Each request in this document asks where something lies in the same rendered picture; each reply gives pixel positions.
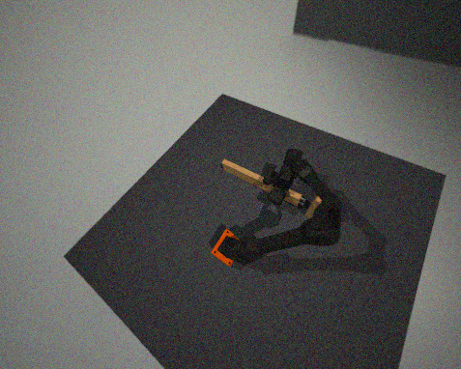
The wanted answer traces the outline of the wooden post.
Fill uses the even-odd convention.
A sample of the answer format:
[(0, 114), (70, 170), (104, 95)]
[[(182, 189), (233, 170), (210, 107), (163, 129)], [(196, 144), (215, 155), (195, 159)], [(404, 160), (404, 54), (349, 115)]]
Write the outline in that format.
[(315, 199), (312, 201), (312, 203), (310, 204), (310, 206), (308, 207), (306, 213), (304, 214), (304, 216), (310, 218), (313, 216), (313, 213), (314, 213), (314, 210), (316, 209), (316, 207), (321, 203), (321, 199), (318, 197), (318, 195), (315, 197)]

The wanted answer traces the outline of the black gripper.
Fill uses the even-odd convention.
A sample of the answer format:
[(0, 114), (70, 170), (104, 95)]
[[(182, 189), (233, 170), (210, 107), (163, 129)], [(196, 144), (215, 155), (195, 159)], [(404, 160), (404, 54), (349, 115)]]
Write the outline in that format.
[[(295, 176), (294, 178), (296, 179), (298, 176), (296, 175), (295, 173)], [(294, 180), (293, 178), (293, 180)], [(276, 182), (276, 185), (277, 187), (275, 187), (273, 190), (271, 190), (271, 192), (269, 193), (267, 199), (271, 202), (273, 202), (274, 204), (280, 206), (280, 204), (282, 203), (284, 197), (286, 196), (287, 193), (285, 193), (285, 190), (288, 191), (289, 187), (292, 186), (293, 184), (293, 180), (289, 183), (285, 183), (283, 182), (279, 176), (277, 177), (277, 182)]]

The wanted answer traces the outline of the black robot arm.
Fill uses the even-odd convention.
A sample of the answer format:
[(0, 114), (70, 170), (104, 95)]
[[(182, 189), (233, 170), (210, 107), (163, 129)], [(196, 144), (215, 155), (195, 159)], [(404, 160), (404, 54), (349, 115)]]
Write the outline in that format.
[(279, 174), (269, 170), (263, 178), (263, 184), (276, 186), (279, 178), (289, 183), (296, 175), (321, 199), (321, 203), (314, 210), (313, 216), (307, 219), (300, 227), (282, 233), (257, 239), (253, 235), (236, 240), (226, 236), (218, 251), (226, 258), (236, 261), (243, 266), (260, 259), (265, 253), (290, 248), (302, 244), (334, 245), (338, 243), (341, 233), (341, 212), (343, 204), (317, 177), (315, 171), (302, 159), (303, 151), (289, 149), (283, 160)]

